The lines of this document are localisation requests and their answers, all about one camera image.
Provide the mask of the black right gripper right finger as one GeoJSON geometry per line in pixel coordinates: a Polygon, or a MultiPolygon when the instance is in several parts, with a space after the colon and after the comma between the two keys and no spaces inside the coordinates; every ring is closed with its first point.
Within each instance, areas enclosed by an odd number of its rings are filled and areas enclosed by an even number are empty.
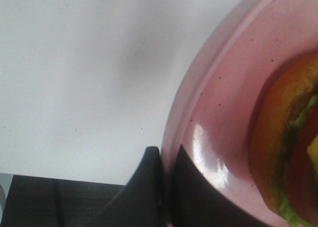
{"type": "Polygon", "coordinates": [[[202,173],[183,146],[179,147],[170,186],[174,227],[278,227],[253,181],[232,175],[218,159],[202,173]]]}

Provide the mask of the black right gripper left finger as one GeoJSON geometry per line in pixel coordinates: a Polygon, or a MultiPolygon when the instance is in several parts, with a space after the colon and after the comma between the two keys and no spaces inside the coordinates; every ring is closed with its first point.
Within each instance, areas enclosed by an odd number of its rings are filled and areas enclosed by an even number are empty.
{"type": "Polygon", "coordinates": [[[161,227],[161,160],[157,147],[147,147],[135,173],[106,207],[100,227],[161,227]]]}

